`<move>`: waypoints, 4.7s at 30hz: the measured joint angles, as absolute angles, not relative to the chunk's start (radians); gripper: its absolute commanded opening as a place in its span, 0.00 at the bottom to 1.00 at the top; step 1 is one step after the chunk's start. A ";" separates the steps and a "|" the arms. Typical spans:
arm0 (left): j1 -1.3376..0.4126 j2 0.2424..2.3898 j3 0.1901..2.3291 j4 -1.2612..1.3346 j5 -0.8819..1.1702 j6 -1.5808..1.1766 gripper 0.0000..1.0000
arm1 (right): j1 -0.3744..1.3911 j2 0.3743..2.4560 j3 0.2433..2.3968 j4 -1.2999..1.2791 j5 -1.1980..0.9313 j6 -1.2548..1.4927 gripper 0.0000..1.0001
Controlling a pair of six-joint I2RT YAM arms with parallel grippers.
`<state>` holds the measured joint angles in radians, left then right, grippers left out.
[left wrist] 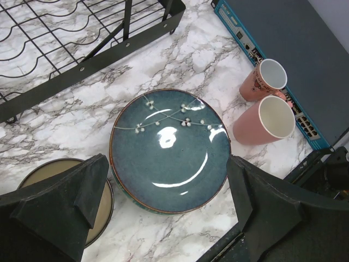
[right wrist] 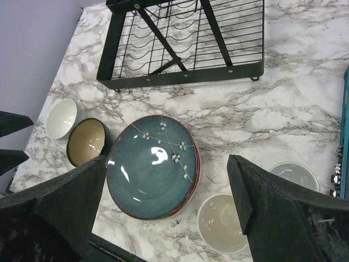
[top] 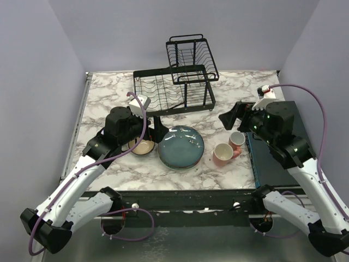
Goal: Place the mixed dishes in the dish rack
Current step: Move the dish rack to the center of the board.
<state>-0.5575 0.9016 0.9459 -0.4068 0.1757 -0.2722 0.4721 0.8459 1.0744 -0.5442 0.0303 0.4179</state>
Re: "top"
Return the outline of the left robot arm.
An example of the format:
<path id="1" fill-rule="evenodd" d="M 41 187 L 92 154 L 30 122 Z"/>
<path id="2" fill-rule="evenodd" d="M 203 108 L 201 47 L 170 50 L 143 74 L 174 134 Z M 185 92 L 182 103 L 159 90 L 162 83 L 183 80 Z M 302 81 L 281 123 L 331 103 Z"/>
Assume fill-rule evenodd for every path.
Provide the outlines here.
<path id="1" fill-rule="evenodd" d="M 33 251 L 34 241 L 55 254 L 68 243 L 73 232 L 93 218 L 120 212 L 122 196 L 111 187 L 102 188 L 86 202 L 78 200 L 116 158 L 126 155 L 122 146 L 136 138 L 159 143 L 168 131 L 158 116 L 149 121 L 129 107 L 111 109 L 104 127 L 87 143 L 66 179 L 38 207 L 21 213 L 21 222 L 30 235 L 30 255 L 38 255 Z"/>

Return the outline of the pink printed coffee mug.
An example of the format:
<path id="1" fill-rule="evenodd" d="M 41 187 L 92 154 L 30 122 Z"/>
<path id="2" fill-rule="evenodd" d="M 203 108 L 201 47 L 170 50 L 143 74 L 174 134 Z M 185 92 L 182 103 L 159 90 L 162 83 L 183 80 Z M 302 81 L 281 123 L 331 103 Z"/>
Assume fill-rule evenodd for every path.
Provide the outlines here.
<path id="1" fill-rule="evenodd" d="M 241 132 L 231 133 L 228 144 L 234 149 L 240 148 L 245 143 L 245 135 Z"/>

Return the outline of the black wire dish rack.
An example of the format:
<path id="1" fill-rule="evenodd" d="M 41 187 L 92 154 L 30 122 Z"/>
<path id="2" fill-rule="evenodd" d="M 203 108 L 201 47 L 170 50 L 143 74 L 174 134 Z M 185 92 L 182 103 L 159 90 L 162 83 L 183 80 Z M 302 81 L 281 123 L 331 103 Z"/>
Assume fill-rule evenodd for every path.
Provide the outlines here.
<path id="1" fill-rule="evenodd" d="M 219 73 L 203 34 L 172 36 L 166 42 L 169 66 L 133 72 L 134 92 L 151 102 L 147 115 L 167 116 L 213 110 L 211 83 Z"/>

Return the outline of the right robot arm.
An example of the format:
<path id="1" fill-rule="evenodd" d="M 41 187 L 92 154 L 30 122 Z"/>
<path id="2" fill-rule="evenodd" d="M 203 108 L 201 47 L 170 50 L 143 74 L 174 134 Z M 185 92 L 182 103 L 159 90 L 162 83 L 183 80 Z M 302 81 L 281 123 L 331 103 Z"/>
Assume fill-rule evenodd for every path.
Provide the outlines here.
<path id="1" fill-rule="evenodd" d="M 260 186 L 252 193 L 251 208 L 258 214 L 267 210 L 277 213 L 305 235 L 312 246 L 325 257 L 348 248 L 348 207 L 335 193 L 318 169 L 318 160 L 307 140 L 293 133 L 292 102 L 271 102 L 262 110 L 254 110 L 254 102 L 237 102 L 219 115 L 226 130 L 240 120 L 238 130 L 251 132 L 269 148 L 272 157 L 299 183 L 315 212 L 286 199 L 272 186 Z"/>

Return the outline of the plain pink mug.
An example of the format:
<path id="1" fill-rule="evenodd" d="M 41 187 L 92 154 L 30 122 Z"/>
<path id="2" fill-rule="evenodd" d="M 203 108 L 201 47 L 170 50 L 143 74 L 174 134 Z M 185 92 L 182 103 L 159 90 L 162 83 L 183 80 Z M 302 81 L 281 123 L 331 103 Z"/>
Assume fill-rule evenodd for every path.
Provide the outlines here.
<path id="1" fill-rule="evenodd" d="M 216 166 L 224 166 L 230 162 L 230 160 L 233 160 L 240 156 L 242 150 L 238 146 L 236 148 L 233 148 L 229 144 L 218 144 L 213 151 L 213 163 Z"/>

